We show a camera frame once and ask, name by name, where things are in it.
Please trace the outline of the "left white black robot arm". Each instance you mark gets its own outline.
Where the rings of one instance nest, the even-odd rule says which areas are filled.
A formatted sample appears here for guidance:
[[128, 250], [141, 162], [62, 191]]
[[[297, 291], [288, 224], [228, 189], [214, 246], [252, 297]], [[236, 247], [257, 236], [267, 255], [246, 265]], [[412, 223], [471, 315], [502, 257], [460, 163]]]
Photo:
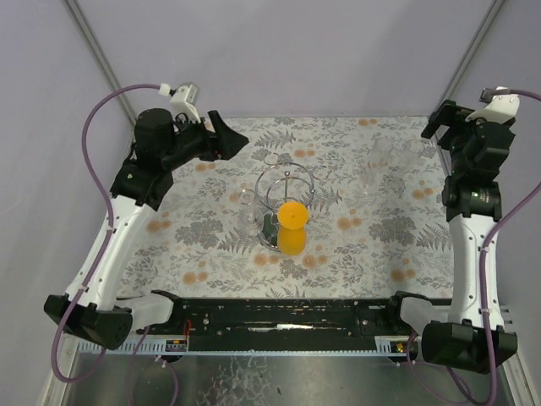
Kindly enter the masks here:
[[228, 161], [249, 142], [229, 128], [219, 112], [208, 113], [211, 129], [174, 119], [166, 109], [143, 111], [134, 126], [133, 157], [124, 160], [107, 193], [110, 206], [84, 265], [62, 295], [50, 295], [45, 313], [62, 332], [103, 348], [119, 348], [128, 335], [168, 322], [175, 298], [151, 293], [118, 299], [117, 291], [139, 231], [173, 185], [172, 173], [197, 158]]

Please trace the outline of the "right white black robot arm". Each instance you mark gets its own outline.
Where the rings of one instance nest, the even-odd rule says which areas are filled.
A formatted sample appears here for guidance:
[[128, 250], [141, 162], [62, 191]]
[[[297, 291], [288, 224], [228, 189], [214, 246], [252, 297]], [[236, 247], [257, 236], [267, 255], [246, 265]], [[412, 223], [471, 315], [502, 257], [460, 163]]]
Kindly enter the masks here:
[[515, 138], [520, 100], [498, 89], [483, 101], [478, 110], [443, 101], [421, 133], [430, 139], [444, 128], [437, 144], [451, 158], [441, 194], [454, 255], [451, 307], [437, 310], [423, 295], [402, 291], [391, 299], [397, 318], [421, 337], [426, 361], [488, 374], [518, 347], [516, 335], [505, 331], [496, 286], [503, 216], [495, 179]]

